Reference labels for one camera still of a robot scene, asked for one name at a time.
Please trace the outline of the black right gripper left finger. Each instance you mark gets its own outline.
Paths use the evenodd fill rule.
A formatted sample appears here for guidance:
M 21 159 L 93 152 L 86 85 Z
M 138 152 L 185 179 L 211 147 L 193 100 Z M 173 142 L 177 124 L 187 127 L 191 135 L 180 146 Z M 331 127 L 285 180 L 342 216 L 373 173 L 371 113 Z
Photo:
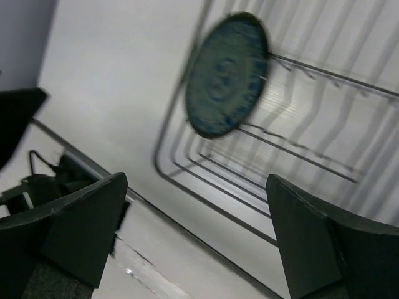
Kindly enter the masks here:
M 100 285 L 125 203 L 115 173 L 1 219 L 1 298 L 91 298 Z

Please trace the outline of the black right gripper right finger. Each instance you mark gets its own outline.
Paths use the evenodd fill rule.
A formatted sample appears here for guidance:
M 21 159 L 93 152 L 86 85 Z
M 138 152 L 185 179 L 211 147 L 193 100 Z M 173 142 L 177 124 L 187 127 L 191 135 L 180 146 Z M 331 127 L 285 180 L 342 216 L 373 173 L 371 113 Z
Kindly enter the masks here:
M 266 194 L 291 298 L 398 298 L 398 228 L 271 174 Z

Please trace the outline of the light green small plate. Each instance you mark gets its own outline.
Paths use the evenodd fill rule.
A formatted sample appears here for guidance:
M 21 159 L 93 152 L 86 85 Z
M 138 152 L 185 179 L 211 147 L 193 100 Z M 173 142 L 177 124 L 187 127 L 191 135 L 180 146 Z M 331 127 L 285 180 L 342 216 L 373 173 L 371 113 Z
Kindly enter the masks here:
M 186 83 L 185 108 L 194 131 L 215 139 L 244 123 L 261 99 L 270 70 L 260 19 L 238 12 L 218 22 L 200 45 Z

